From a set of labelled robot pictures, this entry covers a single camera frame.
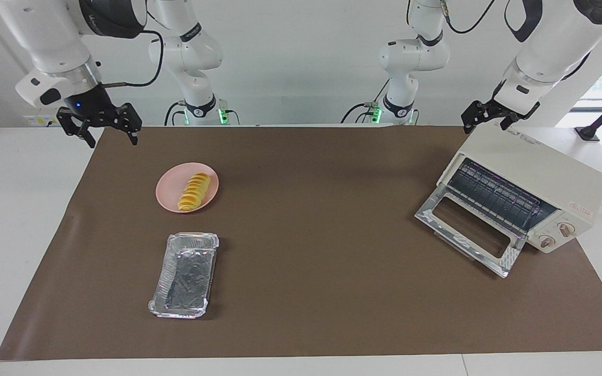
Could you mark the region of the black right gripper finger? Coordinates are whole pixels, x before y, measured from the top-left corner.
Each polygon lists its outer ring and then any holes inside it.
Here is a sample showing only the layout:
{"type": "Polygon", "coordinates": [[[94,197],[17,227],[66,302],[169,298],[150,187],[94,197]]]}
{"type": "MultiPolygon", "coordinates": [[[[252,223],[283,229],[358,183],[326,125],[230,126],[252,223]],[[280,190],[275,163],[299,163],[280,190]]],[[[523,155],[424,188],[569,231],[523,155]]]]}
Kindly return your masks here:
{"type": "Polygon", "coordinates": [[[90,148],[96,146],[97,142],[90,131],[90,124],[84,117],[74,114],[68,107],[60,107],[56,118],[67,136],[77,136],[90,148]]]}
{"type": "Polygon", "coordinates": [[[138,132],[143,127],[143,121],[131,103],[125,103],[115,108],[115,128],[127,134],[131,144],[138,145],[138,132]]]}

